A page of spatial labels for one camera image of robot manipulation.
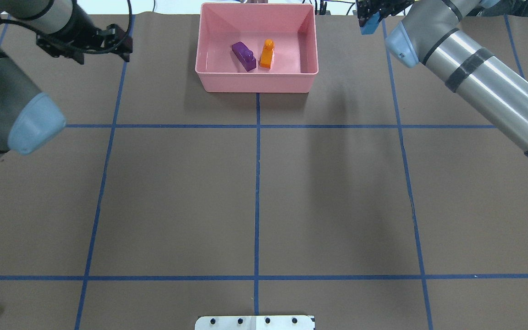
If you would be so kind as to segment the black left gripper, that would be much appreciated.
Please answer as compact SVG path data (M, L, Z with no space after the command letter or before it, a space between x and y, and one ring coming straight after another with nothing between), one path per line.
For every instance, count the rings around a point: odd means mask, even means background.
M52 58L73 59L84 64L85 54L115 54L129 62L133 39L119 25L112 23L104 29L87 20L75 20L52 35L36 34L36 45Z

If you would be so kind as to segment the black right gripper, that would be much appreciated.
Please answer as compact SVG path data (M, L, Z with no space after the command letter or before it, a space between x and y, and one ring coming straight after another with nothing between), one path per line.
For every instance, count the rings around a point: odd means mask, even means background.
M381 21L389 16L396 16L407 9L415 0L357 0L356 12L359 27L363 27L365 21L376 12L381 15Z

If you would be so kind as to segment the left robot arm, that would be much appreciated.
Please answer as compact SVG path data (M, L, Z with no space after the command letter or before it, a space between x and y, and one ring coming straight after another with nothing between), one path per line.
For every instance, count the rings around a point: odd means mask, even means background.
M0 25L23 27L52 58L84 63L85 55L115 54L129 62L133 10L128 26L101 29L75 0L0 0ZM0 48L0 159L11 150L28 155L52 140L67 119L52 98Z

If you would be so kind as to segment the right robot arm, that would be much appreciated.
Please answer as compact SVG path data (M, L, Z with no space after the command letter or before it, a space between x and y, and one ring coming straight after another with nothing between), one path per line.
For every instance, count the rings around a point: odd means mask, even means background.
M409 13L385 45L406 67L421 63L509 138L528 158L528 81L457 26L495 0L357 0L362 34L386 17Z

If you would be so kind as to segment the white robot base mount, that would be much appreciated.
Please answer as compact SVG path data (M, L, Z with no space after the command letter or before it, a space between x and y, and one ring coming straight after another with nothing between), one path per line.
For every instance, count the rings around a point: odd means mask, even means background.
M314 330L309 315L232 315L205 316L195 322L195 330Z

